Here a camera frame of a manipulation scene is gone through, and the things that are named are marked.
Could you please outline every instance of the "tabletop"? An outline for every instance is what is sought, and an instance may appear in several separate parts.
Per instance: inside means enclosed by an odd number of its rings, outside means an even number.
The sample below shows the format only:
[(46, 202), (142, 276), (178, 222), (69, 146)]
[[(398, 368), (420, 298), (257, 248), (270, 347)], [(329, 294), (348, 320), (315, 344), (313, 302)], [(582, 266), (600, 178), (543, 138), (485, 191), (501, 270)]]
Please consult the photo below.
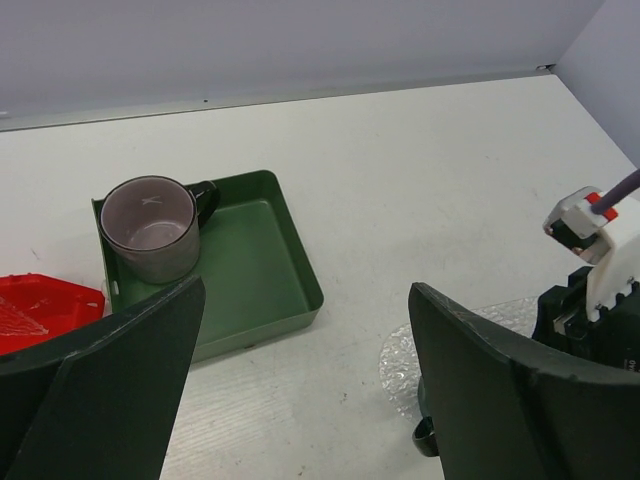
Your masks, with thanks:
[(442, 479), (378, 374), (411, 283), (469, 308), (564, 283), (580, 263), (545, 216), (633, 170), (552, 75), (8, 132), (0, 158), (0, 275), (97, 288), (92, 197), (144, 174), (278, 176), (324, 307), (192, 366), (163, 480)]

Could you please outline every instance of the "tray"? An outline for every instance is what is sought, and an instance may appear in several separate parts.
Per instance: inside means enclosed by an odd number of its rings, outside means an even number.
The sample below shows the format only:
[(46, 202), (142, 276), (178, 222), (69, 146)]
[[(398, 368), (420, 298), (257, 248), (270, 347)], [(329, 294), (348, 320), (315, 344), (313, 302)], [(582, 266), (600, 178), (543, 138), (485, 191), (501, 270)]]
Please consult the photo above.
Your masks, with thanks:
[[(309, 326), (324, 302), (276, 176), (214, 180), (222, 202), (201, 231), (192, 273), (207, 300), (192, 363)], [(93, 200), (96, 220), (103, 200)], [(101, 238), (107, 291), (119, 312), (162, 289), (138, 279)]]

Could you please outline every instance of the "mug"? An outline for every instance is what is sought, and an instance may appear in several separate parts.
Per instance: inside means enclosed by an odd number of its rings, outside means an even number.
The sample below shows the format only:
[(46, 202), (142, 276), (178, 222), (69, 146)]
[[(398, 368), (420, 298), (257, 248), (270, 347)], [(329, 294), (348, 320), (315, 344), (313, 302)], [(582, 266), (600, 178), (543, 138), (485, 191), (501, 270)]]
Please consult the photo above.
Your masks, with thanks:
[(167, 283), (195, 266), (200, 229), (219, 204), (220, 190), (213, 182), (187, 188), (166, 177), (138, 177), (106, 196), (100, 231), (138, 277)]

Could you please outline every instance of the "bubble wrap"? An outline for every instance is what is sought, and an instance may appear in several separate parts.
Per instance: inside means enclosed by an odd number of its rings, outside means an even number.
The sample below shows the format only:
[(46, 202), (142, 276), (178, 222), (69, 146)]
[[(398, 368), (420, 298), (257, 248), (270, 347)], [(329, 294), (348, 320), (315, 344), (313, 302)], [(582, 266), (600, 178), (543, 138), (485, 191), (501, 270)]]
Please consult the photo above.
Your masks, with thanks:
[[(524, 298), (473, 312), (530, 337), (536, 323), (538, 298)], [(420, 421), (422, 416), (417, 394), (420, 365), (413, 344), (411, 324), (402, 325), (385, 340), (380, 352), (379, 371), (382, 388), (396, 410), (412, 423)]]

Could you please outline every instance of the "wall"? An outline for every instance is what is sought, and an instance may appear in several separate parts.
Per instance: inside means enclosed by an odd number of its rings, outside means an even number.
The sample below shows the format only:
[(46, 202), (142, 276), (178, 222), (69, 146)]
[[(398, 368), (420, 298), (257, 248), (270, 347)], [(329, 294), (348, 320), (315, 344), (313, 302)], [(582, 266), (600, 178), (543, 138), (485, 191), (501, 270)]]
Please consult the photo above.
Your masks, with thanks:
[(557, 62), (601, 4), (5, 1), (0, 129), (69, 111), (532, 71)]
[(640, 2), (607, 0), (555, 73), (640, 166)]

